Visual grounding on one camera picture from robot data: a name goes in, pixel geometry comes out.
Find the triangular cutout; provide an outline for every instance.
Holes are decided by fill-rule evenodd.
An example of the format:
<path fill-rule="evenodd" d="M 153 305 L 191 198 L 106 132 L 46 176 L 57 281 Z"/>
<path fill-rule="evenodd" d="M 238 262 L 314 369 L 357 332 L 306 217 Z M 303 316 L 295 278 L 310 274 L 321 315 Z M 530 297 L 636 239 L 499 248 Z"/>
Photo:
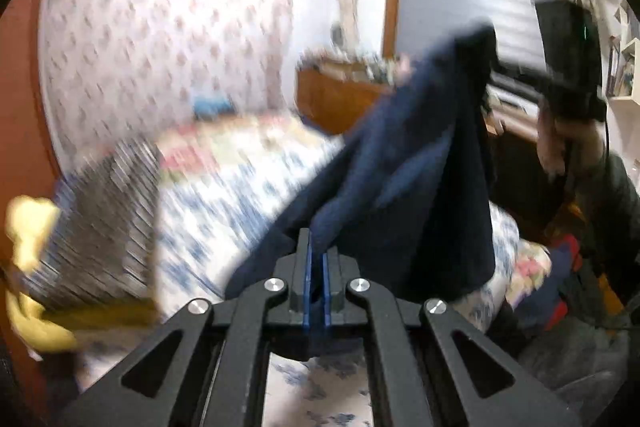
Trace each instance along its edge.
<path fill-rule="evenodd" d="M 182 332 L 172 331 L 144 359 L 124 374 L 121 379 L 123 386 L 148 398 L 155 398 L 181 340 Z"/>
<path fill-rule="evenodd" d="M 489 398 L 515 383 L 513 375 L 460 330 L 451 333 L 480 398 Z"/>

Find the metal screw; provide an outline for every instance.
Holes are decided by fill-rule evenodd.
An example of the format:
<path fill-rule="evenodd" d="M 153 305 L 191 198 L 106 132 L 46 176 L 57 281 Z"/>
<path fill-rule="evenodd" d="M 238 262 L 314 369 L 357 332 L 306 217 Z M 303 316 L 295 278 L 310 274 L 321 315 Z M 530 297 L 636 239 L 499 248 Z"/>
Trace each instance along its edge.
<path fill-rule="evenodd" d="M 369 288 L 371 288 L 371 283 L 366 279 L 359 278 L 351 281 L 349 283 L 349 286 L 351 286 L 351 289 L 354 292 L 360 293 L 360 292 L 366 292 Z"/>
<path fill-rule="evenodd" d="M 202 315 L 209 309 L 209 303 L 205 299 L 194 299 L 189 303 L 187 309 L 194 315 Z"/>
<path fill-rule="evenodd" d="M 277 277 L 272 277 L 264 282 L 264 287 L 270 292 L 279 292 L 284 288 L 284 281 Z"/>
<path fill-rule="evenodd" d="M 424 307 L 429 313 L 441 315 L 447 310 L 447 303 L 440 299 L 429 299 Z"/>

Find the wooden dresser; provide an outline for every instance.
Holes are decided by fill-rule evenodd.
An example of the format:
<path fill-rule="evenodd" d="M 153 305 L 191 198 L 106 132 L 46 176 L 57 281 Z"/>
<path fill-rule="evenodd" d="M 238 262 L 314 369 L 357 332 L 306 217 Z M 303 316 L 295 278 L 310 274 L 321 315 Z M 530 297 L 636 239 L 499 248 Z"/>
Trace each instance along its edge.
<path fill-rule="evenodd" d="M 330 134 L 341 134 L 351 127 L 390 86 L 336 80 L 317 70 L 298 72 L 296 104 L 298 111 Z"/>

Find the jacket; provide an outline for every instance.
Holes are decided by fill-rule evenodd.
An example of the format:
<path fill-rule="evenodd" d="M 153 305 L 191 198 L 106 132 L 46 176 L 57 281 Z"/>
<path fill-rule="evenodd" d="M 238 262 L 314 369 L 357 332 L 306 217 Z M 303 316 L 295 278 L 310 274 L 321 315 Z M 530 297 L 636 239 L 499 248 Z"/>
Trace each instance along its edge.
<path fill-rule="evenodd" d="M 311 231 L 316 266 L 335 245 L 398 298 L 456 299 L 486 282 L 495 269 L 493 173 L 481 101 L 491 57 L 495 33 L 485 26 L 419 61 L 273 223 L 225 296 L 270 277 L 302 227 Z"/>

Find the mattress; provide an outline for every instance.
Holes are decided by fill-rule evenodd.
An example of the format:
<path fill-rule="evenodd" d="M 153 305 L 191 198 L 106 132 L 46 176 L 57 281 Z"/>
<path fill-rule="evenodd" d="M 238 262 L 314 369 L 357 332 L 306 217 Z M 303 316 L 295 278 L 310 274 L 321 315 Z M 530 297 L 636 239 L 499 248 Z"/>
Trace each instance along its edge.
<path fill-rule="evenodd" d="M 185 303 L 216 303 L 236 267 L 275 217 L 335 153 L 292 114 L 223 118 L 165 133 L 156 246 L 156 303 L 166 320 Z M 490 206 L 496 268 L 481 289 L 454 304 L 488 328 L 507 290 L 518 247 L 514 220 Z M 123 359 L 148 330 L 77 331 L 78 382 L 87 388 Z M 263 425 L 372 425 L 363 351 L 298 362 L 271 355 Z"/>

